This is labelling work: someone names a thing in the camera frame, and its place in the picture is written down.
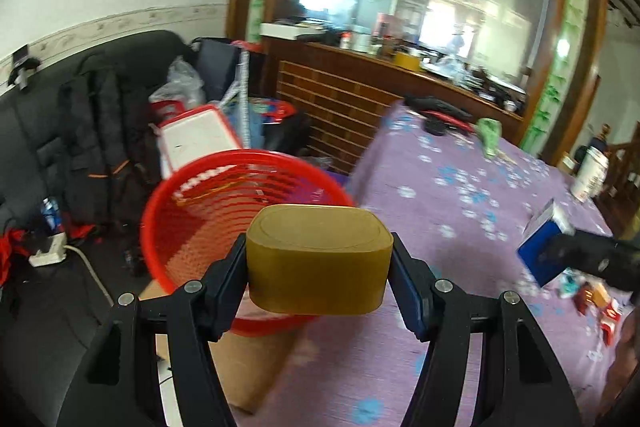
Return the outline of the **blue white carton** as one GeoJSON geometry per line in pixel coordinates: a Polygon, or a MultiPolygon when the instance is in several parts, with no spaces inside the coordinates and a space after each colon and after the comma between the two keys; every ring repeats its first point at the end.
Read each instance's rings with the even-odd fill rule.
{"type": "Polygon", "coordinates": [[[553,251],[555,239],[574,234],[570,218],[554,199],[550,199],[527,223],[518,246],[518,257],[539,287],[544,287],[566,269],[566,263],[553,251]]]}

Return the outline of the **tan tape roll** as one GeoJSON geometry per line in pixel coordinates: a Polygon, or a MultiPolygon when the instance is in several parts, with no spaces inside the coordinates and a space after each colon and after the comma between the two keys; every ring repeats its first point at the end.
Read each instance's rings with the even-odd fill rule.
{"type": "Polygon", "coordinates": [[[272,205],[246,231],[255,306],[296,315],[362,315],[383,302],[394,240],[367,209],[272,205]]]}

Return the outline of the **white paper cup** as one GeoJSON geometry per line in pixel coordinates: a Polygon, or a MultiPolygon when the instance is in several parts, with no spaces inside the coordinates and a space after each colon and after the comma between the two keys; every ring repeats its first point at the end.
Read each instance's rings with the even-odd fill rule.
{"type": "Polygon", "coordinates": [[[596,197],[602,190],[607,174],[608,158],[597,148],[590,147],[575,176],[570,194],[578,202],[585,202],[587,199],[596,197]]]}

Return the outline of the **black leather sofa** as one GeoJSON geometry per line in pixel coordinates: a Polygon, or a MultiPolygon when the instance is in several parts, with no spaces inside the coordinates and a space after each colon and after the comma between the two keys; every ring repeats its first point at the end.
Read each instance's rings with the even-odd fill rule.
{"type": "Polygon", "coordinates": [[[112,303],[141,293],[150,276],[140,222],[76,223],[61,195],[58,90],[81,60],[104,53],[150,90],[176,57],[194,52],[167,30],[140,32],[40,69],[1,99],[1,421],[52,426],[94,335],[112,303]],[[34,268],[28,258],[47,237],[66,234],[66,259],[34,268]]]}

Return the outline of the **white power strip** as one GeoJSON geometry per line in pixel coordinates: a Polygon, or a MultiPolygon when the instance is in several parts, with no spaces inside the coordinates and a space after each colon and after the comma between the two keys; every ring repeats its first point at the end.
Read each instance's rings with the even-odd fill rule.
{"type": "Polygon", "coordinates": [[[34,268],[58,265],[66,259],[66,246],[66,234],[56,233],[40,244],[35,254],[28,258],[28,262],[34,268]]]}

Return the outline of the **green crumpled cloth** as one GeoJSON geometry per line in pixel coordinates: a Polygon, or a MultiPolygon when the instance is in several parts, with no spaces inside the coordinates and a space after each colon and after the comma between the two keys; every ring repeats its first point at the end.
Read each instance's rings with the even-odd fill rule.
{"type": "Polygon", "coordinates": [[[475,133],[483,145],[484,156],[496,157],[502,135],[501,122],[492,118],[480,118],[475,124],[475,133]]]}

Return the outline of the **purple floral tablecloth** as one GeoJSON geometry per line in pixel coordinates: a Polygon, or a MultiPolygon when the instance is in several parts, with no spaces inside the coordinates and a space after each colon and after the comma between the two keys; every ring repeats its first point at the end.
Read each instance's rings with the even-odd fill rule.
{"type": "MultiPolygon", "coordinates": [[[[510,143],[488,159],[477,139],[427,133],[392,106],[347,183],[359,207],[397,233],[411,256],[470,294],[516,291],[546,335],[591,425],[614,351],[594,314],[580,314],[558,283],[539,287],[516,250],[534,213],[562,207],[575,227],[608,234],[591,202],[577,202],[562,172],[510,143]]],[[[276,387],[242,426],[397,426],[425,361],[386,296],[361,317],[321,317],[306,329],[276,387]]]]}

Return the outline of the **red plastic mesh basket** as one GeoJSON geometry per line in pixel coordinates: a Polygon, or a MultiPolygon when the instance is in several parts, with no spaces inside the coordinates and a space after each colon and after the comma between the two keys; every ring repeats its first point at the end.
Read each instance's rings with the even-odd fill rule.
{"type": "Polygon", "coordinates": [[[265,150],[226,150],[190,162],[163,181],[145,205],[142,254],[167,294],[198,280],[226,257],[262,208],[354,203],[329,173],[265,150]]]}

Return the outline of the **black red tool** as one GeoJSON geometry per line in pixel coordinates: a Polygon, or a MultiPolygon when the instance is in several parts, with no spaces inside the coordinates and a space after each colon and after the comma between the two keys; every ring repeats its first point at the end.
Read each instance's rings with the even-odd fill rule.
{"type": "Polygon", "coordinates": [[[429,134],[442,136],[450,131],[463,134],[474,131],[471,114],[440,98],[408,95],[404,98],[404,105],[423,119],[422,127],[429,134]]]}

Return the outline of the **black backpack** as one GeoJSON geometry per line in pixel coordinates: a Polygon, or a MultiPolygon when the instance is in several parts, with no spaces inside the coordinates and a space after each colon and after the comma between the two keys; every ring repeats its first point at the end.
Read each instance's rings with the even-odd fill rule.
{"type": "Polygon", "coordinates": [[[58,90],[61,195],[72,221],[140,221],[160,182],[149,94],[104,53],[83,58],[58,90]]]}

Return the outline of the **white red-rimmed board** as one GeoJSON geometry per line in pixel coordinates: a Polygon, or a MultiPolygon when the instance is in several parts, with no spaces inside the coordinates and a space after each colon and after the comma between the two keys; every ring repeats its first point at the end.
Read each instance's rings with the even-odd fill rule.
{"type": "Polygon", "coordinates": [[[241,148],[226,116],[213,104],[189,109],[162,122],[156,144],[164,180],[204,156],[241,148]]]}

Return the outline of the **yellow container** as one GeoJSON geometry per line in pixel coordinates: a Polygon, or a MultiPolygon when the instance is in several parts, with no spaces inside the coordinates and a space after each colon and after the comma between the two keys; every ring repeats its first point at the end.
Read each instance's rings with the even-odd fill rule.
{"type": "Polygon", "coordinates": [[[394,55],[394,64],[410,72],[419,72],[421,59],[410,53],[398,51],[394,55]]]}

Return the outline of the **clear plastic bag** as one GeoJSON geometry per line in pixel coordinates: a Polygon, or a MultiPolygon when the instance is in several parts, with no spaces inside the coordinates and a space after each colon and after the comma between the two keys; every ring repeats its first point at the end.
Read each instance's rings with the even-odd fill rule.
{"type": "Polygon", "coordinates": [[[178,101],[186,109],[206,103],[204,81],[182,56],[169,65],[166,81],[150,96],[150,103],[178,101]]]}

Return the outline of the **wooden counter shelf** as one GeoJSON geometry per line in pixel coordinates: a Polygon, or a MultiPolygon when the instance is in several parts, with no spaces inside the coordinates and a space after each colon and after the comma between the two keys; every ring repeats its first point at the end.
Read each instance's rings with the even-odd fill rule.
{"type": "Polygon", "coordinates": [[[287,101],[311,121],[308,150],[349,174],[373,140],[387,109],[407,95],[433,95],[475,118],[494,118],[514,144],[523,118],[431,74],[321,43],[265,37],[262,93],[287,101]]]}

